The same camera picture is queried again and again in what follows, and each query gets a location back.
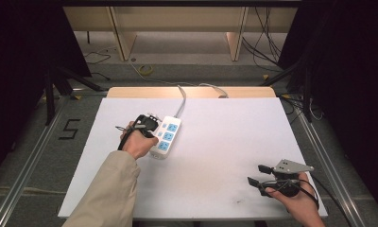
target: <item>power cord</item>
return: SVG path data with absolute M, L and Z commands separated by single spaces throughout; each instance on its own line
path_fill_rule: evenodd
M 289 113 L 285 112 L 287 115 L 292 114 L 295 111 L 295 108 L 297 108 L 297 109 L 300 110 L 300 112 L 298 113 L 298 115 L 290 122 L 291 125 L 299 117 L 299 115 L 304 112 L 303 106 L 301 105 L 301 103 L 302 103 L 301 99 L 296 99 L 296 98 L 293 98 L 293 97 L 288 97 L 288 95 L 293 95 L 293 94 L 297 94 L 297 93 L 282 93 L 282 94 L 278 94 L 277 95 L 277 97 L 280 100 L 285 101 L 285 102 L 289 103 L 290 105 L 292 105 L 292 110 Z M 314 114 L 314 111 L 318 110 L 319 108 L 313 109 L 312 108 L 312 101 L 313 101 L 313 99 L 310 102 L 310 109 L 309 109 L 309 111 L 310 111 L 310 113 L 312 114 L 312 116 L 316 120 L 321 120 L 322 117 L 324 116 L 324 112 L 321 112 L 321 116 L 316 116 Z
M 302 188 L 300 186 L 301 182 L 309 184 L 310 187 L 313 189 L 314 195 L 312 195 L 310 192 L 308 192 L 307 190 Z M 260 185 L 261 188 L 263 188 L 264 192 L 266 192 L 267 187 L 272 187 L 273 189 L 275 189 L 275 191 L 279 191 L 279 192 L 283 193 L 284 195 L 285 195 L 284 190 L 286 188 L 296 187 L 297 189 L 299 189 L 299 191 L 296 192 L 297 194 L 300 191 L 303 192 L 307 197 L 309 197 L 316 204 L 316 208 L 319 209 L 318 193 L 317 193 L 316 189 L 309 182 L 307 182 L 305 180 L 286 179 L 286 180 L 278 180 L 278 181 L 267 181 L 267 182 L 259 183 L 259 185 Z
M 178 109 L 177 113 L 175 113 L 174 117 L 175 118 L 178 118 L 178 115 L 180 114 L 180 111 L 182 110 L 183 106 L 185 105 L 185 102 L 186 102 L 186 93 L 185 91 L 178 85 L 178 88 L 180 89 L 180 93 L 182 94 L 183 96 L 183 101 L 180 105 L 180 108 Z
M 262 21 L 257 8 L 254 8 L 254 9 L 255 9 L 257 18 L 259 19 L 260 26 L 262 27 L 263 30 L 262 30 L 262 33 L 260 34 L 255 46 L 251 45 L 245 38 L 243 38 L 243 45 L 248 50 L 248 52 L 250 52 L 253 55 L 253 61 L 258 67 L 269 70 L 269 71 L 273 71 L 273 72 L 282 72 L 282 71 L 262 67 L 257 63 L 257 61 L 255 59 L 257 57 L 257 58 L 262 59 L 262 60 L 267 60 L 267 61 L 270 61 L 271 63 L 278 66 L 277 61 L 278 61 L 278 58 L 280 58 L 281 50 L 274 43 L 274 41 L 272 40 L 271 34 L 269 33 L 269 21 L 270 21 L 269 15 L 270 15 L 270 12 L 271 12 L 271 8 L 266 8 L 266 21 L 265 22 Z M 260 40 L 261 40 L 261 38 L 263 37 L 264 34 L 267 37 L 269 50 L 271 52 L 273 60 L 257 49 L 257 45 L 259 44 L 259 42 L 260 42 Z
M 160 82 L 160 83 L 166 83 L 166 84 L 170 84 L 170 85 L 180 85 L 180 84 L 186 84 L 186 85 L 189 85 L 189 86 L 194 86 L 194 87 L 198 87 L 198 86 L 210 86 L 210 87 L 213 87 L 215 88 L 216 90 L 220 91 L 221 93 L 223 93 L 224 97 L 228 98 L 228 93 L 226 91 L 224 91 L 223 89 L 213 85 L 213 84 L 209 84 L 209 83 L 200 83 L 199 85 L 196 85 L 196 84 L 193 84 L 193 83 L 188 83 L 188 82 L 168 82 L 168 81 L 163 81 L 163 80 L 158 80 L 158 79 L 146 79 L 142 76 L 142 74 L 136 69 L 135 66 L 133 66 L 133 64 L 131 62 L 129 62 L 130 66 L 135 70 L 135 72 L 137 73 L 137 75 L 139 75 L 139 77 L 144 80 L 144 81 L 152 81 L 152 82 Z

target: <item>beige sleeve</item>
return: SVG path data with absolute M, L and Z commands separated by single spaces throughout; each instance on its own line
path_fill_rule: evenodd
M 63 227 L 131 226 L 139 172 L 127 152 L 110 153 Z

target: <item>gray cable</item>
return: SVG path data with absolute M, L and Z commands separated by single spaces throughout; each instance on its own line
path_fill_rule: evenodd
M 227 92 L 225 92 L 223 89 L 221 89 L 221 88 L 219 88 L 219 87 L 217 87 L 217 86 L 215 86 L 215 85 L 213 85 L 213 84 L 200 83 L 198 86 L 210 86 L 210 87 L 213 87 L 213 88 L 215 88 L 216 90 L 222 92 L 226 98 L 229 98 Z
M 175 113 L 174 117 L 175 118 L 178 118 L 178 115 L 180 114 L 180 111 L 182 110 L 183 106 L 185 105 L 185 102 L 186 102 L 186 93 L 185 91 L 178 85 L 178 88 L 180 89 L 180 92 L 182 93 L 182 96 L 183 96 L 183 101 L 180 105 L 180 108 L 178 109 L 177 113 Z

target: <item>power strip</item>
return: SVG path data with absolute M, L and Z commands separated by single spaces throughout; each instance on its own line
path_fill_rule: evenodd
M 159 143 L 150 149 L 150 154 L 157 159 L 165 159 L 171 150 L 172 143 L 180 129 L 180 119 L 166 116 L 159 125 L 154 135 L 159 138 Z

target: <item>human hand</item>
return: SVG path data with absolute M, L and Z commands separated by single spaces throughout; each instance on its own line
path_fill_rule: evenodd
M 308 183 L 309 179 L 304 172 L 299 173 L 299 180 L 302 180 L 301 187 L 311 195 L 314 195 L 315 192 L 312 186 Z M 324 226 L 324 223 L 322 222 L 321 217 L 318 214 L 318 209 L 315 202 L 306 194 L 304 194 L 304 192 L 300 191 L 298 195 L 294 197 L 287 197 L 281 192 L 276 191 L 275 189 L 270 187 L 266 188 L 266 192 L 271 197 L 280 201 L 286 207 L 292 217 L 300 222 L 304 227 Z
M 127 129 L 132 127 L 132 125 L 133 121 L 130 121 Z M 122 139 L 126 133 L 127 130 L 123 130 L 120 138 Z M 122 150 L 126 151 L 137 160 L 138 158 L 145 156 L 151 147 L 155 146 L 158 142 L 159 139 L 157 137 L 146 138 L 139 131 L 133 131 L 128 137 L 127 142 L 125 142 L 125 145 L 122 147 Z

